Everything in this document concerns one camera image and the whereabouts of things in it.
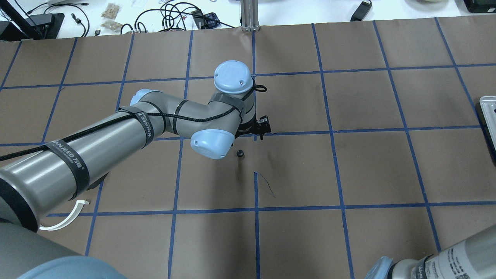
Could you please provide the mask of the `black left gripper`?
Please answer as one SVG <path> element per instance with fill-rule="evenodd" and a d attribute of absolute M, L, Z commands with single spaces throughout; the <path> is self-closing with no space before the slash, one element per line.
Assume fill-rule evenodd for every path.
<path fill-rule="evenodd" d="M 245 134 L 254 134 L 258 135 L 259 139 L 262 141 L 264 135 L 270 134 L 271 132 L 272 129 L 268 116 L 263 116 L 259 119 L 254 116 L 250 121 L 240 124 L 234 136 L 239 137 Z"/>

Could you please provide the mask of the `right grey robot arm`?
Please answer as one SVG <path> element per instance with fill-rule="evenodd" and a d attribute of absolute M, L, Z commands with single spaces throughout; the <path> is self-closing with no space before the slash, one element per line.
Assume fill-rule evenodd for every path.
<path fill-rule="evenodd" d="M 494 279 L 496 277 L 496 226 L 420 260 L 393 262 L 381 257 L 367 279 Z"/>

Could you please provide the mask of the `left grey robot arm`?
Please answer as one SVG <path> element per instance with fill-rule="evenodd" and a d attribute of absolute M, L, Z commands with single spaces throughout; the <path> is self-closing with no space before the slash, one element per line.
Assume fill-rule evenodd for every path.
<path fill-rule="evenodd" d="M 191 140 L 204 157 L 220 160 L 234 140 L 271 132 L 256 117 L 254 93 L 266 92 L 241 61 L 222 62 L 208 104 L 158 90 L 136 92 L 129 106 L 87 129 L 1 157 L 2 279 L 122 279 L 108 263 L 80 255 L 38 234 L 40 220 L 104 180 L 112 168 L 165 132 Z"/>

